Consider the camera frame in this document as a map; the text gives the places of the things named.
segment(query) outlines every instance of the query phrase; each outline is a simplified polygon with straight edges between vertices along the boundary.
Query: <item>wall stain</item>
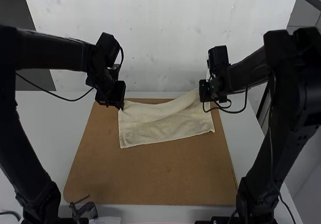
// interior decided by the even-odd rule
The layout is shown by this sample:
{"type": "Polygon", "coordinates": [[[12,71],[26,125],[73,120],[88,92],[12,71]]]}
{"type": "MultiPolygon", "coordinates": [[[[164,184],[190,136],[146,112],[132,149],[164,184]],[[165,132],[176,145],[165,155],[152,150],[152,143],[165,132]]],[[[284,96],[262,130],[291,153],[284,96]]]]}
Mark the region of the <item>wall stain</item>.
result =
{"type": "Polygon", "coordinates": [[[195,28],[195,31],[196,31],[196,33],[199,34],[199,35],[200,35],[201,32],[202,32],[201,28],[195,28]]]}

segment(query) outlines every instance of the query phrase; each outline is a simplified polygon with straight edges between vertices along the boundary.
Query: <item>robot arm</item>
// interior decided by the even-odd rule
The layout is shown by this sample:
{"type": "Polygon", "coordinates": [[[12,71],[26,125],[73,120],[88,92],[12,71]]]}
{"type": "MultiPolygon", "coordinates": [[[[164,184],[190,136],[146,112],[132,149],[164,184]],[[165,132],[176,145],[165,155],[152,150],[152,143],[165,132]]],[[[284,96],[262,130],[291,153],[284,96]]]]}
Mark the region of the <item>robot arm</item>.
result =
{"type": "Polygon", "coordinates": [[[241,179],[236,196],[239,219],[230,223],[276,223],[273,213],[281,185],[321,124],[320,62],[321,35],[315,28],[299,29],[293,36],[267,32],[264,47],[234,65],[228,63],[225,46],[209,50],[213,77],[200,81],[201,101],[225,102],[229,94],[266,81],[272,96],[269,131],[241,179]]]}
{"type": "Polygon", "coordinates": [[[95,99],[120,109],[124,105],[125,83],[118,81],[121,65],[114,64],[119,51],[123,56],[119,43],[106,33],[92,45],[0,26],[0,167],[24,209],[24,223],[74,222],[58,218],[61,194],[42,167],[20,123],[15,100],[16,70],[47,68],[86,72],[86,84],[97,89],[95,99]]]}
{"type": "Polygon", "coordinates": [[[123,109],[126,85],[118,81],[121,64],[114,64],[123,51],[113,35],[102,33],[97,44],[46,35],[34,31],[0,27],[1,40],[14,40],[16,70],[65,69],[87,73],[86,84],[97,89],[99,104],[123,109]]]}

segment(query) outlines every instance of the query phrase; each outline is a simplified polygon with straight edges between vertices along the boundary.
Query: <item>gray floor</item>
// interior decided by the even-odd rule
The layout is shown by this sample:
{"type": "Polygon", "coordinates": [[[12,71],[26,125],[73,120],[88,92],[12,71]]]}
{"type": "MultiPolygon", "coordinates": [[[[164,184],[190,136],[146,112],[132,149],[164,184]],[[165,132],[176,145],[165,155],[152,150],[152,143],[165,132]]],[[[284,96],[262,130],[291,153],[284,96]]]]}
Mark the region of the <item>gray floor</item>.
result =
{"type": "MultiPolygon", "coordinates": [[[[0,0],[0,24],[34,30],[35,26],[26,0],[0,0]]],[[[26,79],[46,90],[56,90],[50,71],[47,69],[25,69],[18,72],[26,79]]],[[[17,77],[16,90],[38,89],[17,77]]]]}

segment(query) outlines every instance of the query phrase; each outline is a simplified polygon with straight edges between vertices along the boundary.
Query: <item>white backdrop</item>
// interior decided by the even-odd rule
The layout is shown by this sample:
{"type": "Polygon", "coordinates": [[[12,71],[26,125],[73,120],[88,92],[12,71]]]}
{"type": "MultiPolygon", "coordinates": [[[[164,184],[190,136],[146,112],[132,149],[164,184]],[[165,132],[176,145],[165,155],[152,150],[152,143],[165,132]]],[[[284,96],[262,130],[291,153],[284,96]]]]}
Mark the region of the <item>white backdrop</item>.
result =
{"type": "MultiPolygon", "coordinates": [[[[128,91],[188,91],[206,77],[207,51],[231,63],[284,29],[295,0],[27,0],[37,31],[96,43],[113,34],[125,52],[128,91]]],[[[52,70],[58,91],[87,90],[86,74],[52,70]]]]}

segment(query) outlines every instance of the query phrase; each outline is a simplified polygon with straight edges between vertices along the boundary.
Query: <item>towel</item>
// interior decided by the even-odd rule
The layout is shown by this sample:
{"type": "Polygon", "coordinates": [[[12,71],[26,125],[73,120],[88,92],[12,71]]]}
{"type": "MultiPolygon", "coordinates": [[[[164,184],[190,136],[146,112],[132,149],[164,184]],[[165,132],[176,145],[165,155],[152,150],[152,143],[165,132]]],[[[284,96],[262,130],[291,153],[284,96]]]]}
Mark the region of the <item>towel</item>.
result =
{"type": "Polygon", "coordinates": [[[124,110],[118,112],[118,124],[122,149],[215,131],[211,114],[203,111],[198,89],[161,104],[126,100],[124,110]]]}

